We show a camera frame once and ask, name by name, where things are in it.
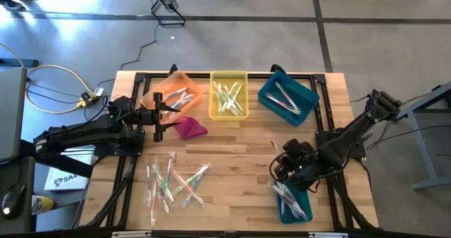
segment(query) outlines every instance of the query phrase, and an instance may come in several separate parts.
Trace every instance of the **cable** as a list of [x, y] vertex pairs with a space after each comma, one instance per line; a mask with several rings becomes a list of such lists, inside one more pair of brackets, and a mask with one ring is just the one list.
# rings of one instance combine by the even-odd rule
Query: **cable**
[[133, 61], [129, 61], [129, 62], [127, 62], [127, 63], [121, 64], [121, 66], [119, 67], [119, 70], [122, 70], [122, 68], [123, 68], [125, 65], [129, 65], [129, 64], [134, 63], [134, 62], [139, 62], [139, 61], [141, 60], [141, 53], [142, 53], [143, 48], [145, 48], [145, 47], [147, 47], [147, 46], [149, 46], [149, 45], [151, 45], [151, 44], [157, 42], [157, 40], [156, 40], [156, 29], [157, 29], [158, 26], [160, 26], [160, 23], [158, 23], [158, 24], [156, 25], [156, 27], [154, 28], [154, 41], [152, 41], [152, 42], [150, 42], [150, 43], [148, 43], [148, 44], [145, 44], [145, 45], [141, 46], [140, 52], [138, 53], [138, 56], [136, 56], [136, 59], [133, 60]]
[[354, 158], [354, 160], [356, 160], [358, 163], [360, 163], [360, 165], [362, 165], [362, 167], [365, 169], [366, 175], [368, 176], [369, 189], [372, 189], [372, 186], [371, 186], [371, 176], [370, 176], [370, 174], [369, 174], [368, 168], [366, 167], [365, 163], [364, 163], [360, 158]]
[[399, 137], [399, 136], [406, 135], [406, 134], [409, 134], [409, 133], [412, 133], [412, 132], [418, 132], [419, 130], [427, 130], [427, 129], [437, 128], [437, 127], [451, 127], [451, 125], [434, 125], [434, 126], [419, 128], [419, 129], [416, 129], [416, 130], [411, 130], [411, 131], [404, 132], [404, 133], [399, 133], [397, 135], [386, 137], [385, 139], [381, 139], [381, 140], [378, 140], [378, 141], [374, 142], [373, 144], [369, 145], [366, 148], [366, 150], [372, 149], [376, 144], [378, 144], [380, 142], [384, 142], [387, 139], [392, 139], [394, 137]]
[[86, 186], [83, 189], [82, 197], [80, 198], [80, 202], [78, 204], [77, 211], [75, 212], [75, 218], [73, 219], [72, 225], [70, 225], [71, 229], [73, 229], [75, 227], [75, 223], [77, 222], [78, 215], [80, 214], [80, 209], [82, 208], [82, 202], [83, 202], [83, 199], [85, 198], [85, 194], [87, 192], [87, 186], [88, 186], [89, 182], [90, 182], [90, 179], [88, 179], [88, 181], [86, 182]]
[[[19, 61], [20, 65], [22, 66], [22, 68], [25, 68], [25, 65], [23, 64], [22, 59], [20, 59], [19, 56], [18, 56], [13, 50], [11, 50], [10, 48], [8, 48], [6, 45], [4, 45], [4, 44], [2, 44], [2, 43], [0, 43], [0, 45], [3, 46], [3, 47], [4, 47], [5, 49], [7, 49], [8, 51], [10, 51], [10, 52], [15, 56], [15, 58], [17, 58], [17, 60]], [[63, 66], [59, 66], [59, 65], [40, 65], [40, 66], [38, 66], [38, 67], [36, 67], [36, 68], [29, 69], [28, 72], [27, 72], [27, 75], [30, 75], [30, 74], [32, 74], [34, 71], [39, 70], [39, 69], [42, 69], [42, 68], [58, 68], [58, 69], [62, 69], [62, 70], [65, 70], [65, 71], [67, 71], [67, 72], [72, 73], [74, 76], [76, 76], [76, 78], [77, 78], [79, 81], [81, 81], [81, 83], [83, 84], [83, 86], [85, 86], [85, 88], [86, 88], [86, 90], [89, 92], [90, 96], [94, 96], [94, 92], [91, 91], [91, 89], [89, 89], [89, 87], [86, 85], [86, 83], [83, 81], [83, 79], [82, 79], [80, 76], [77, 75], [77, 73], [75, 73], [75, 72], [72, 71], [71, 69], [67, 69], [67, 68], [65, 68], [65, 67], [63, 67]], [[50, 113], [50, 114], [64, 114], [64, 113], [69, 113], [69, 112], [71, 112], [71, 111], [74, 111], [74, 110], [76, 110], [77, 108], [81, 107], [82, 101], [80, 101], [80, 103], [79, 103], [78, 105], [76, 105], [75, 107], [73, 107], [72, 109], [70, 109], [70, 110], [68, 110], [68, 111], [48, 111], [48, 110], [45, 110], [45, 109], [43, 109], [43, 108], [40, 108], [40, 107], [36, 106], [34, 103], [32, 103], [31, 100], [30, 100], [30, 98], [28, 97], [28, 87], [29, 87], [29, 86], [30, 86], [30, 85], [27, 85], [27, 86], [25, 87], [25, 99], [28, 101], [28, 103], [30, 103], [31, 106], [35, 107], [38, 111], [42, 111], [42, 112], [46, 112], [46, 113]]]
[[[75, 73], [71, 69], [67, 69], [67, 68], [65, 68], [63, 66], [59, 66], [59, 65], [40, 65], [40, 66], [38, 66], [36, 68], [29, 69], [28, 70], [28, 75], [30, 75], [33, 72], [35, 72], [36, 70], [39, 70], [39, 69], [42, 69], [42, 68], [58, 68], [58, 69], [62, 69], [62, 70], [65, 70], [67, 72], [72, 73], [83, 84], [83, 86], [89, 92], [89, 95], [90, 96], [94, 96], [94, 92], [91, 91], [91, 89], [89, 89], [89, 87], [86, 85], [86, 83], [83, 81], [83, 79], [80, 76], [77, 75], [77, 73]], [[50, 113], [50, 114], [64, 114], [64, 113], [69, 113], [71, 111], [74, 111], [77, 108], [81, 107], [81, 105], [79, 103], [78, 105], [76, 105], [75, 107], [73, 107], [72, 109], [70, 109], [68, 111], [48, 111], [48, 110], [44, 110], [43, 108], [39, 108], [38, 106], [36, 106], [34, 103], [31, 102], [30, 98], [28, 97], [28, 87], [29, 87], [29, 85], [25, 88], [25, 90], [26, 90], [26, 92], [25, 92], [25, 99], [28, 101], [28, 103], [30, 103], [31, 106], [35, 107], [39, 111], [43, 111], [43, 112]]]
[[317, 182], [316, 185], [315, 185], [315, 190], [310, 189], [310, 188], [308, 188], [308, 190], [309, 190], [311, 193], [317, 193], [317, 192], [318, 192], [319, 184], [321, 184], [321, 180], [320, 180], [320, 179], [318, 179], [318, 182]]
[[84, 109], [84, 111], [83, 111], [83, 115], [85, 115], [85, 119], [86, 119], [86, 121], [88, 121], [89, 119], [87, 119], [87, 116], [86, 116], [86, 110], [87, 110], [87, 107], [88, 107], [89, 105], [86, 105], [86, 107], [85, 107], [85, 109]]
[[121, 120], [122, 118], [126, 117], [127, 115], [130, 115], [132, 112], [133, 112], [133, 111], [129, 111], [129, 112], [123, 114], [122, 116], [119, 116], [118, 118], [116, 118], [116, 119], [114, 120], [114, 122], [118, 122], [119, 120]]
[[97, 87], [99, 87], [101, 84], [104, 84], [105, 82], [110, 82], [110, 81], [112, 81], [112, 80], [115, 80], [115, 78], [109, 79], [109, 80], [101, 81], [101, 82], [99, 82], [99, 84], [97, 84]]
[[[428, 94], [422, 94], [422, 95], [420, 95], [420, 96], [415, 96], [415, 97], [413, 97], [413, 98], [410, 98], [409, 100], [403, 102], [403, 103], [401, 104], [401, 106], [407, 104], [407, 103], [410, 102], [410, 101], [413, 101], [413, 100], [415, 100], [415, 99], [418, 99], [418, 98], [421, 98], [421, 97], [427, 96], [427, 95], [428, 95]], [[379, 136], [378, 140], [376, 140], [376, 141], [374, 142], [375, 144], [371, 144], [370, 146], [368, 146], [368, 147], [366, 148], [366, 150], [373, 149], [373, 148], [381, 141], [383, 135], [385, 135], [385, 133], [387, 132], [387, 128], [388, 128], [388, 124], [389, 124], [389, 123], [390, 123], [389, 121], [387, 121], [387, 122], [385, 123], [385, 127], [383, 128], [383, 131], [382, 131], [381, 135]]]
[[363, 96], [362, 98], [358, 98], [357, 100], [352, 100], [352, 101], [350, 101], [350, 102], [351, 102], [351, 103], [353, 103], [353, 102], [359, 102], [359, 101], [365, 99], [366, 97], [367, 97], [367, 96]]
[[51, 98], [51, 97], [45, 96], [45, 95], [43, 95], [43, 94], [35, 93], [35, 92], [33, 92], [33, 91], [31, 91], [31, 90], [28, 90], [28, 89], [26, 89], [25, 91], [27, 91], [27, 92], [29, 92], [29, 93], [32, 93], [32, 94], [36, 94], [37, 96], [42, 96], [42, 97], [47, 98], [47, 99], [50, 99], [50, 100], [52, 100], [52, 101], [57, 101], [57, 102], [62, 103], [62, 104], [78, 104], [78, 103], [80, 102], [80, 101], [59, 101], [59, 100], [53, 99], [53, 98]]
[[65, 94], [67, 96], [74, 96], [74, 97], [80, 98], [80, 96], [77, 96], [77, 95], [74, 95], [74, 94], [68, 94], [68, 93], [61, 92], [61, 91], [58, 91], [58, 90], [55, 90], [55, 89], [51, 89], [51, 88], [48, 88], [48, 87], [39, 86], [38, 84], [35, 84], [35, 83], [32, 83], [32, 82], [27, 82], [27, 83], [31, 84], [33, 86], [36, 86], [36, 87], [40, 87], [42, 89], [47, 89], [49, 91], [53, 91], [53, 92], [59, 93], [59, 94]]

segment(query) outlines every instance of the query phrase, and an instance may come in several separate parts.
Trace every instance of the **butcher block tabletop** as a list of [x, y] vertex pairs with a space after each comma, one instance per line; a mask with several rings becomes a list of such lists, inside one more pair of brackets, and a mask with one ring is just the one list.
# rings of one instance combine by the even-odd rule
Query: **butcher block tabletop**
[[[135, 73], [150, 71], [119, 71], [114, 82], [112, 100], [132, 95]], [[325, 76], [335, 126], [344, 127], [354, 119], [345, 77], [342, 73], [325, 73]], [[162, 80], [151, 80], [150, 91]], [[299, 142], [308, 141], [316, 146], [314, 135], [317, 125], [314, 112], [299, 127], [291, 126], [258, 102], [257, 93], [267, 79], [249, 78], [249, 117], [244, 121], [212, 121], [208, 114], [209, 79], [192, 77], [192, 80], [201, 87], [203, 97], [185, 115], [197, 119], [208, 130], [208, 134], [184, 140], [172, 127], [164, 132], [162, 142], [155, 143], [153, 127], [144, 126], [146, 140], [142, 155], [137, 161], [126, 229], [151, 229], [150, 208], [144, 203], [147, 193], [146, 163], [153, 164], [156, 157], [162, 175], [166, 177], [168, 153], [176, 152], [173, 168], [184, 179], [191, 177], [202, 163], [211, 163], [211, 168], [204, 173], [197, 188], [197, 194], [205, 204], [201, 206], [193, 198], [183, 208], [183, 200], [187, 196], [183, 191], [175, 195], [175, 203], [170, 205], [170, 213], [167, 214], [161, 200], [158, 200], [154, 229], [332, 231], [325, 180], [321, 180], [317, 193], [308, 192], [313, 220], [307, 223], [282, 224], [278, 219], [274, 191], [268, 187], [268, 181], [271, 180], [268, 165], [276, 156], [270, 141], [274, 140], [279, 148], [292, 138]], [[298, 81], [311, 88], [308, 80]], [[325, 114], [319, 87], [318, 93], [321, 97], [321, 114]], [[323, 124], [324, 128], [328, 128], [325, 117]], [[81, 225], [93, 219], [110, 197], [117, 163], [118, 157], [110, 156], [95, 165], [82, 210]], [[349, 162], [345, 169], [345, 181], [351, 200], [371, 224], [378, 226], [368, 177], [360, 163], [355, 160]], [[178, 186], [177, 180], [172, 178], [169, 184], [171, 190]], [[120, 217], [122, 201], [123, 195], [116, 206], [115, 220]], [[337, 204], [340, 220], [344, 223], [339, 198]]]

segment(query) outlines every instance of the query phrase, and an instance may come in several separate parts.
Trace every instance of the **blue bin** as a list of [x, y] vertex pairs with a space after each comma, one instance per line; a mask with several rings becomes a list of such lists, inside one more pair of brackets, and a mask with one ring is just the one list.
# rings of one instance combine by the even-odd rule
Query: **blue bin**
[[281, 210], [280, 205], [282, 204], [282, 199], [280, 198], [279, 194], [276, 193], [276, 205], [277, 205], [277, 214], [279, 215], [279, 220], [284, 224], [303, 223], [303, 222], [308, 222], [308, 221], [313, 220], [313, 214], [311, 212], [309, 195], [307, 195], [307, 192], [300, 192], [292, 185], [287, 185], [287, 187], [291, 191], [293, 196], [296, 198], [296, 201], [299, 204], [299, 206], [301, 206], [301, 209], [304, 211], [305, 215], [307, 216], [307, 220], [297, 219], [293, 215], [290, 207], [287, 204], [285, 204], [285, 213], [282, 215], [282, 213], [280, 212], [280, 210]]
[[[272, 94], [275, 98], [277, 98], [277, 100], [290, 104], [290, 102], [288, 102], [288, 100], [283, 96], [279, 88], [277, 88], [276, 81], [280, 83], [283, 89], [301, 110], [300, 115], [296, 115], [284, 109], [272, 100], [266, 98], [266, 93], [269, 92], [269, 94]], [[261, 104], [265, 105], [267, 108], [294, 126], [301, 125], [319, 101], [319, 95], [317, 93], [302, 86], [302, 84], [281, 71], [274, 73], [269, 81], [260, 89], [258, 96]]]

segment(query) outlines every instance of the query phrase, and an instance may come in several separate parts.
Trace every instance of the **translucent yellow container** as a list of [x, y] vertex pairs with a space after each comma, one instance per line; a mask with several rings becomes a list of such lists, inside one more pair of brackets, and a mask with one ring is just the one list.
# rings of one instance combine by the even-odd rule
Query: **translucent yellow container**
[[[244, 115], [234, 115], [230, 110], [225, 110], [223, 115], [219, 115], [218, 97], [214, 94], [217, 88], [213, 82], [227, 86], [229, 89], [236, 82], [242, 83], [240, 92], [236, 97], [236, 101], [242, 108]], [[249, 115], [249, 96], [247, 91], [247, 72], [246, 71], [211, 71], [210, 73], [210, 100], [209, 115], [215, 121], [241, 121], [245, 120]]]

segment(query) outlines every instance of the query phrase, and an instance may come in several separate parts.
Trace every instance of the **gray floor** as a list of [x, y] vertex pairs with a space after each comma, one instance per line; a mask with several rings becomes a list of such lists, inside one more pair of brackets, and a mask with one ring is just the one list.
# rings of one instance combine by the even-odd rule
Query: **gray floor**
[[[314, 17], [312, 0], [178, 0], [186, 15]], [[450, 0], [320, 0], [329, 18], [451, 18]], [[148, 15], [149, 0], [38, 0], [30, 12]], [[154, 21], [38, 20], [0, 17], [0, 42], [23, 58], [75, 70], [94, 88], [114, 77], [153, 40]], [[451, 25], [326, 23], [334, 72], [346, 76], [351, 99], [380, 89], [404, 101], [451, 80]], [[157, 44], [124, 70], [268, 70], [278, 63], [292, 72], [325, 72], [316, 23], [194, 21], [184, 28], [158, 28]], [[0, 57], [10, 56], [0, 50]], [[54, 69], [32, 75], [38, 84], [73, 94], [82, 85]], [[105, 84], [111, 91], [112, 84]], [[32, 97], [40, 106], [67, 109]], [[363, 103], [352, 104], [359, 114]], [[95, 109], [88, 110], [94, 115]], [[82, 111], [50, 115], [25, 105], [23, 139], [48, 126], [80, 123]], [[383, 125], [373, 128], [377, 138]], [[389, 125], [386, 136], [410, 130], [407, 122]], [[449, 236], [451, 187], [413, 192], [411, 183], [427, 178], [413, 135], [386, 141], [368, 151], [373, 198], [381, 227], [391, 231]], [[45, 168], [38, 175], [45, 176]], [[75, 207], [40, 215], [38, 230], [67, 228]]]

